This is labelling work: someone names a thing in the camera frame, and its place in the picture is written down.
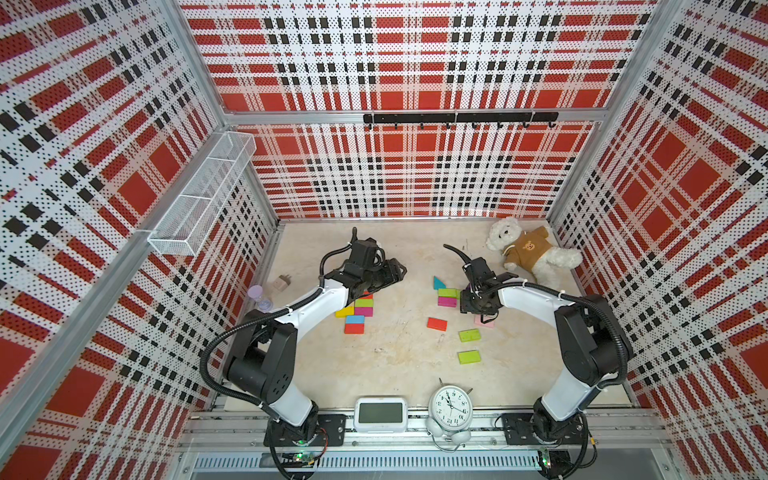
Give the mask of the yellow rectangular block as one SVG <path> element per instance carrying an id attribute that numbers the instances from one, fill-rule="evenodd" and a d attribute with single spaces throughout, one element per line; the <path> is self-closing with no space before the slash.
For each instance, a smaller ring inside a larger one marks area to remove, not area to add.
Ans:
<path id="1" fill-rule="evenodd" d="M 341 310 L 335 312 L 336 318 L 346 318 L 355 314 L 355 307 L 353 305 L 347 306 Z"/>

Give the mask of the pink block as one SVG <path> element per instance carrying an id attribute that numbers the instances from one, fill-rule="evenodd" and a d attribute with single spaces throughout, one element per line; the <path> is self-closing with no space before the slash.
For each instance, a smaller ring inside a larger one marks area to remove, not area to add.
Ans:
<path id="1" fill-rule="evenodd" d="M 495 320 L 484 323 L 479 316 L 475 316 L 474 323 L 478 327 L 491 328 L 491 329 L 495 328 Z"/>

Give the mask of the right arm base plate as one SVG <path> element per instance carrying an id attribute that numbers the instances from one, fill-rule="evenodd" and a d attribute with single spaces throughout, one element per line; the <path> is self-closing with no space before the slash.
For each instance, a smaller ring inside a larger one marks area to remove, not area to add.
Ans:
<path id="1" fill-rule="evenodd" d="M 587 428 L 581 417 L 575 415 L 569 420 L 548 423 L 533 420 L 533 413 L 502 414 L 502 432 L 508 446 L 548 446 L 579 445 L 588 436 Z"/>

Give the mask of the red block front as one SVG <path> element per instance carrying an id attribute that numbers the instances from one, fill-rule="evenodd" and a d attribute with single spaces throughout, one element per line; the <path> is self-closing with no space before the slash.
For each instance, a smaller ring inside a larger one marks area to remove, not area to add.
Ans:
<path id="1" fill-rule="evenodd" d="M 365 332 L 364 324 L 345 324 L 344 333 L 347 335 L 362 335 Z"/>

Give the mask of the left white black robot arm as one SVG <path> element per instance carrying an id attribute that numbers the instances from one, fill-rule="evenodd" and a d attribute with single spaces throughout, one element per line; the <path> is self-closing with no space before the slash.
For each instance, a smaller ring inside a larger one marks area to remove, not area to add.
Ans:
<path id="1" fill-rule="evenodd" d="M 315 289 L 286 307 L 248 312 L 203 349 L 199 373 L 210 389 L 265 412 L 269 431 L 308 444 L 321 432 L 319 408 L 293 381 L 300 340 L 331 314 L 402 281 L 407 268 L 373 238 L 352 237 L 326 253 Z"/>

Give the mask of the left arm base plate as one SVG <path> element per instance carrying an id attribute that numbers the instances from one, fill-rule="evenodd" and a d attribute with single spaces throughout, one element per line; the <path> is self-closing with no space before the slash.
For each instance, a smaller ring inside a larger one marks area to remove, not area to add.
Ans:
<path id="1" fill-rule="evenodd" d="M 342 446 L 346 432 L 347 416 L 344 414 L 318 414 L 308 418 L 309 427 L 300 427 L 270 420 L 263 445 L 275 447 L 331 447 Z"/>

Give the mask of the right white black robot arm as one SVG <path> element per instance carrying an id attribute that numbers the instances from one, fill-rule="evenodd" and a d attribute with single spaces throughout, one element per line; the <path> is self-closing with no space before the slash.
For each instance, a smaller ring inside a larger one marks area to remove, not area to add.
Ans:
<path id="1" fill-rule="evenodd" d="M 600 295 L 569 295 L 511 273 L 498 275 L 481 257 L 460 257 L 468 280 L 460 291 L 462 313 L 493 319 L 510 308 L 556 330 L 563 370 L 534 403 L 531 424 L 540 443 L 558 442 L 600 392 L 626 380 L 634 352 L 625 330 Z"/>

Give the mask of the green block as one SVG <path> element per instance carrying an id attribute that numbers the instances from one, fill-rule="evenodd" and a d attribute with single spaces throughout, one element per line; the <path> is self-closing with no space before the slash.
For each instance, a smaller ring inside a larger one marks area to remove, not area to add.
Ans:
<path id="1" fill-rule="evenodd" d="M 372 298 L 357 299 L 354 305 L 356 308 L 372 308 L 374 300 Z"/>
<path id="2" fill-rule="evenodd" d="M 462 343 L 479 341 L 482 335 L 478 329 L 468 329 L 459 332 L 459 339 Z"/>
<path id="3" fill-rule="evenodd" d="M 478 350 L 462 351 L 457 354 L 457 358 L 460 365 L 472 365 L 482 361 L 481 354 Z"/>
<path id="4" fill-rule="evenodd" d="M 451 288 L 441 288 L 437 290 L 438 296 L 441 298 L 455 298 L 458 299 L 460 297 L 460 291 L 457 289 L 451 289 Z"/>

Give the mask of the magenta block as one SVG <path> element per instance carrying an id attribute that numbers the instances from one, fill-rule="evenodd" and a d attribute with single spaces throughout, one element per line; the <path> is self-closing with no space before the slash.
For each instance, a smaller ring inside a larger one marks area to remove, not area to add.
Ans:
<path id="1" fill-rule="evenodd" d="M 354 314 L 357 316 L 370 318 L 374 315 L 374 308 L 373 307 L 356 307 L 354 309 Z"/>
<path id="2" fill-rule="evenodd" d="M 453 297 L 439 297 L 437 305 L 441 307 L 456 308 L 458 300 Z"/>

